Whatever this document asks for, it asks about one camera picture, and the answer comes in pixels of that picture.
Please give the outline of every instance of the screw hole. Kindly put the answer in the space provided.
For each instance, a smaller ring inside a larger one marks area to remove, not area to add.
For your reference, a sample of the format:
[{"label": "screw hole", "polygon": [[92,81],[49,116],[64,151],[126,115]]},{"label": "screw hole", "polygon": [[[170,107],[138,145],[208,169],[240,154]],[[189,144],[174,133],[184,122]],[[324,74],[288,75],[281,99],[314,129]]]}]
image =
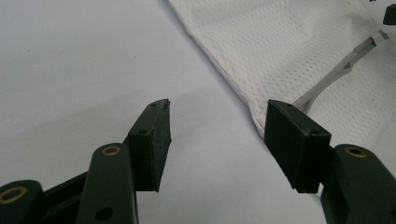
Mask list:
[{"label": "screw hole", "polygon": [[102,154],[105,156],[114,156],[121,151],[119,147],[107,147],[102,150]]},{"label": "screw hole", "polygon": [[113,209],[111,208],[102,208],[96,213],[96,220],[98,221],[106,221],[113,215]]},{"label": "screw hole", "polygon": [[348,147],[346,148],[346,153],[354,156],[354,157],[359,157],[359,158],[365,158],[367,157],[367,153],[364,152],[363,150],[355,147]]},{"label": "screw hole", "polygon": [[17,201],[27,192],[27,188],[23,186],[7,189],[0,194],[0,204],[12,203]]}]

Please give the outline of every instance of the white cloth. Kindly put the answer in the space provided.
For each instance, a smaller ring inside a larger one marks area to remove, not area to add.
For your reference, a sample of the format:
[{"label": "white cloth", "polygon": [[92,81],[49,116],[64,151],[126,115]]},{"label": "white cloth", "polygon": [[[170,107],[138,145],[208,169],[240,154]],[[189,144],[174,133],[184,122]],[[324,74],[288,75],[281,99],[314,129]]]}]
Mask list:
[{"label": "white cloth", "polygon": [[[261,136],[268,99],[294,103],[378,30],[352,0],[170,2],[248,105]],[[396,57],[390,40],[381,45],[312,105],[309,115],[333,134],[332,145],[371,147],[395,114]]]}]

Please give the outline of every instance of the white surface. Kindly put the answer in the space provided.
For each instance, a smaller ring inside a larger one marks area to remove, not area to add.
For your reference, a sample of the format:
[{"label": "white surface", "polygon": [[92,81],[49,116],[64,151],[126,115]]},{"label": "white surface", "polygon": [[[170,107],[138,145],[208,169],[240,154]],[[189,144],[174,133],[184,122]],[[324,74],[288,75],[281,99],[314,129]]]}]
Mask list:
[{"label": "white surface", "polygon": [[[325,77],[331,79],[328,74],[363,41],[380,28],[389,31],[379,25],[384,3],[170,2],[188,33],[247,104],[261,136],[268,99],[294,104]],[[384,41],[314,102],[308,115],[333,134],[332,146],[354,144],[376,152],[396,116],[395,64],[396,47],[392,40]],[[393,147],[388,150],[395,158]],[[396,167],[391,168],[396,174]]]},{"label": "white surface", "polygon": [[293,104],[377,31],[355,0],[170,2],[261,136],[269,99]]},{"label": "white surface", "polygon": [[0,3],[0,185],[85,172],[162,98],[173,142],[160,193],[137,193],[140,223],[325,223],[166,1]]}]

